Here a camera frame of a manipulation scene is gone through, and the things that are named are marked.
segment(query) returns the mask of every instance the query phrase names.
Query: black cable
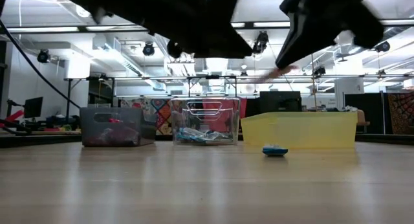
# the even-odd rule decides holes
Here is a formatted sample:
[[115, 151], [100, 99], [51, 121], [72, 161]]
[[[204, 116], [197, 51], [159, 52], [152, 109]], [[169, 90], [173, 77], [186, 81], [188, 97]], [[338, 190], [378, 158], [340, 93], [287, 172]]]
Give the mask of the black cable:
[[13, 36], [11, 35], [11, 33], [7, 30], [5, 24], [3, 23], [3, 21], [1, 21], [0, 19], [0, 26], [3, 29], [4, 33], [6, 33], [7, 37], [10, 39], [10, 41], [14, 44], [14, 46], [18, 49], [18, 51], [20, 52], [20, 54], [25, 58], [25, 60], [27, 61], [27, 63], [31, 66], [31, 68], [34, 70], [34, 72], [36, 72], [39, 77], [46, 82], [47, 85], [49, 85], [53, 90], [55, 90], [60, 96], [62, 96], [64, 99], [66, 99], [67, 101], [69, 101], [71, 104], [73, 104], [75, 107], [80, 108], [80, 106], [78, 104], [75, 104], [72, 100], [70, 100], [68, 97], [66, 97], [66, 95], [64, 95], [62, 92], [60, 92], [56, 87], [54, 87], [53, 84], [51, 84], [50, 81], [48, 81], [41, 73], [40, 71], [36, 68], [36, 66], [34, 66], [34, 64], [32, 63], [32, 61], [30, 61], [29, 57], [26, 55], [26, 53], [23, 51], [23, 49], [20, 47], [20, 45], [16, 42], [16, 40], [13, 38]]

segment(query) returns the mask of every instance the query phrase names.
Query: desk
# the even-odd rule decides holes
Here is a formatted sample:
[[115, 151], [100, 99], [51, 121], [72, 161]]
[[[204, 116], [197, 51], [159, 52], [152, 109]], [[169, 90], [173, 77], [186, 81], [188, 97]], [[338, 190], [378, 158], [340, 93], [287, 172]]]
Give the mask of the desk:
[[238, 146], [0, 150], [0, 223], [412, 223], [414, 149]]

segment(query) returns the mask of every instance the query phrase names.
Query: yellow plastic bin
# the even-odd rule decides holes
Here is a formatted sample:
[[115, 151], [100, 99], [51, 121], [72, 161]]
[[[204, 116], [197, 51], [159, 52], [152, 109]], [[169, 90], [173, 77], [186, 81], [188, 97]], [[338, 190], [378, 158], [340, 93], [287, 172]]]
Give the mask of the yellow plastic bin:
[[288, 149], [354, 148], [358, 121], [353, 112], [274, 112], [241, 119], [244, 145]]

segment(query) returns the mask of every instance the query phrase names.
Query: fluorescent light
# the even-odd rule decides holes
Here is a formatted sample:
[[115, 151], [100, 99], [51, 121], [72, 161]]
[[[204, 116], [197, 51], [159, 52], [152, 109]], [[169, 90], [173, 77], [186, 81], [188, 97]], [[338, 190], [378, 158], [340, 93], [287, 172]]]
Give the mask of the fluorescent light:
[[136, 31], [145, 30], [140, 25], [107, 25], [107, 26], [90, 26], [86, 27], [88, 31]]
[[90, 17], [91, 13], [89, 13], [86, 9], [80, 7], [79, 5], [76, 5], [76, 13], [80, 17]]
[[245, 23], [232, 23], [234, 28], [243, 28], [245, 27]]
[[393, 25], [414, 25], [414, 19], [390, 19], [390, 20], [380, 20], [384, 26], [393, 26]]
[[290, 27], [288, 21], [254, 23], [253, 27]]
[[351, 49], [348, 53], [349, 54], [354, 54], [354, 53], [356, 53], [360, 49], [361, 49], [361, 47], [355, 47], [355, 48]]
[[10, 33], [79, 32], [78, 27], [10, 27]]

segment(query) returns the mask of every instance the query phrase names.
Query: plastic container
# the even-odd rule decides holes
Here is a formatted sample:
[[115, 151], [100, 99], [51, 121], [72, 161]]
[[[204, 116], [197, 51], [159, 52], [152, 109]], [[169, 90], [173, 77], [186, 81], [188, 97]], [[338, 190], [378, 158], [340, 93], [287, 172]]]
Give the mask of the plastic container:
[[142, 146], [155, 141], [158, 117], [133, 107], [84, 107], [80, 120], [84, 146]]
[[288, 149], [354, 148], [356, 113], [273, 112], [241, 119], [246, 148], [266, 144]]
[[240, 99], [171, 99], [174, 144], [237, 144]]

